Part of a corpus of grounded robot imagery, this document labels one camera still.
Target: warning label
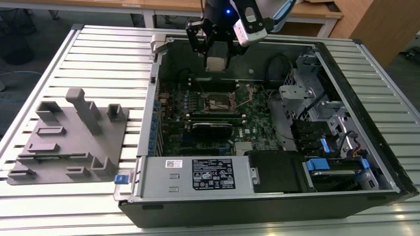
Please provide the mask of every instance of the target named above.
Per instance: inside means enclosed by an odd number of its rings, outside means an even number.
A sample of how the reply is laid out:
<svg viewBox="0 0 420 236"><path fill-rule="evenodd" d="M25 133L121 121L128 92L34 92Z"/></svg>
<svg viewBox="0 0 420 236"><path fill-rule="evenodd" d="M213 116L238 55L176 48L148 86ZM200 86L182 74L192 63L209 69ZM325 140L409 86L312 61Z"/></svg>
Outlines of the warning label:
<svg viewBox="0 0 420 236"><path fill-rule="evenodd" d="M194 190L234 189L232 159L193 159L192 187Z"/></svg>

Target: aluminum table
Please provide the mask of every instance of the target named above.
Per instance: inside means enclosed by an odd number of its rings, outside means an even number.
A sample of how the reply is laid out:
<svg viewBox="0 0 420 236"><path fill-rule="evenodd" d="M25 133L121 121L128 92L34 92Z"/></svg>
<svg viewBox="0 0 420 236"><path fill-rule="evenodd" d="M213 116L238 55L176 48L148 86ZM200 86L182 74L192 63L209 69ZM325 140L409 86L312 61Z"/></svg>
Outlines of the aluminum table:
<svg viewBox="0 0 420 236"><path fill-rule="evenodd" d="M372 208L345 219L140 229L113 200L114 184L70 183L10 186L8 170L37 122L40 101L64 99L68 87L81 87L96 105L120 103L129 120L118 168L134 167L145 92L150 77L150 36L181 30L84 26L70 30L45 73L0 142L0 235L376 235L420 234L420 196ZM270 36L270 39L322 41L384 138L420 185L420 116L364 45L346 39ZM122 192L129 186L122 185Z"/></svg>

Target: black plastic bracket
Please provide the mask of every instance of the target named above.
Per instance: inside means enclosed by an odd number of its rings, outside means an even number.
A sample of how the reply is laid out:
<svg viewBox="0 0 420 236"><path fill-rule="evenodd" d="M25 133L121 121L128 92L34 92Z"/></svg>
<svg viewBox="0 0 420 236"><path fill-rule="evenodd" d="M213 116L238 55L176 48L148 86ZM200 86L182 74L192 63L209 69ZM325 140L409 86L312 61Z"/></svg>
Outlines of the black plastic bracket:
<svg viewBox="0 0 420 236"><path fill-rule="evenodd" d="M353 39L353 43L354 43L354 44L362 44L361 39L354 38L354 39Z"/></svg>
<svg viewBox="0 0 420 236"><path fill-rule="evenodd" d="M73 24L72 25L72 30L82 30L84 29L84 24Z"/></svg>

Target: barcode sticker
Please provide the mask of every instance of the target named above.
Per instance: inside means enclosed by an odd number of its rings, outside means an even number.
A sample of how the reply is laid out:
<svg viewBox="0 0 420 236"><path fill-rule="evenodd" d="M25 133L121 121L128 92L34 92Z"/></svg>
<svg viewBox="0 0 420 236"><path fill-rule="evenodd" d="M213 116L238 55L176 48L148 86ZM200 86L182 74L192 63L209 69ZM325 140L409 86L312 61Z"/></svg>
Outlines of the barcode sticker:
<svg viewBox="0 0 420 236"><path fill-rule="evenodd" d="M182 168L182 160L166 160L166 168Z"/></svg>

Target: blue latch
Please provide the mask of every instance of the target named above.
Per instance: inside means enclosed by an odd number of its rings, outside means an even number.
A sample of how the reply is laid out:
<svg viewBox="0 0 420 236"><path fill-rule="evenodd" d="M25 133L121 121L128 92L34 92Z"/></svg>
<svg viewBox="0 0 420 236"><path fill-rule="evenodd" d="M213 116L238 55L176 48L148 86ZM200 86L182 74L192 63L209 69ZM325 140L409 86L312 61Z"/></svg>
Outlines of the blue latch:
<svg viewBox="0 0 420 236"><path fill-rule="evenodd" d="M361 159L361 165L362 165L362 168L365 168L365 169L368 169L370 167L366 159Z"/></svg>
<svg viewBox="0 0 420 236"><path fill-rule="evenodd" d="M114 184L128 184L129 175L116 175L113 178Z"/></svg>
<svg viewBox="0 0 420 236"><path fill-rule="evenodd" d="M306 161L308 171L329 170L328 161L325 158L312 158Z"/></svg>
<svg viewBox="0 0 420 236"><path fill-rule="evenodd" d="M329 150L329 147L328 147L328 144L326 144L326 140L325 140L325 139L321 139L321 144L322 144L322 146L324 146L324 151L325 151L325 153L329 153L330 150Z"/></svg>

